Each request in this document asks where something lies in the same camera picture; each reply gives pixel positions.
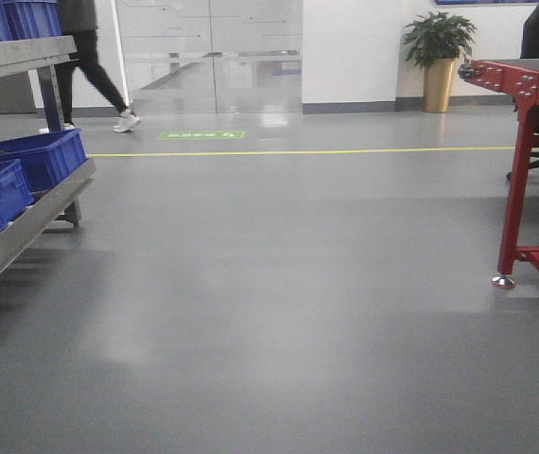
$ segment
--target red table leg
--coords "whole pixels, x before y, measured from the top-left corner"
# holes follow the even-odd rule
[[[498,258],[497,269],[500,275],[493,279],[493,283],[500,288],[513,288],[515,285],[509,275],[513,272],[513,262],[516,258],[515,248],[517,247],[517,237],[526,195],[530,152],[532,151],[536,126],[536,109],[530,108],[526,112],[520,112],[518,120],[519,126],[515,143],[515,155],[513,157],[512,179]]]

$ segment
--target yellow floor line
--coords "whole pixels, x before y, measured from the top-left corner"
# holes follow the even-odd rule
[[[366,154],[418,151],[467,151],[467,150],[512,150],[513,147],[448,147],[448,148],[378,148],[378,149],[327,149],[300,151],[203,151],[169,153],[87,153],[92,158],[160,158],[174,156],[262,156],[279,154]]]

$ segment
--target potted plant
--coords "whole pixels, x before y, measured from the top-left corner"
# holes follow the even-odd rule
[[[430,12],[404,29],[404,45],[410,45],[406,61],[425,70],[423,97],[425,111],[448,110],[457,59],[471,55],[472,35],[477,28],[468,19],[448,12]]]

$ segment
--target gold planter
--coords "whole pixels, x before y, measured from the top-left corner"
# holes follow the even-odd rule
[[[439,114],[448,110],[457,59],[438,59],[425,68],[423,98],[425,112]]]

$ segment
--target white sneaker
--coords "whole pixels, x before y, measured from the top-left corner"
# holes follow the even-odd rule
[[[63,124],[63,130],[73,130],[74,129],[74,125],[72,123],[64,123]],[[39,134],[49,134],[49,128],[40,128],[39,129]]]
[[[127,132],[141,123],[141,118],[131,112],[129,109],[120,114],[118,124],[114,126],[114,132]]]

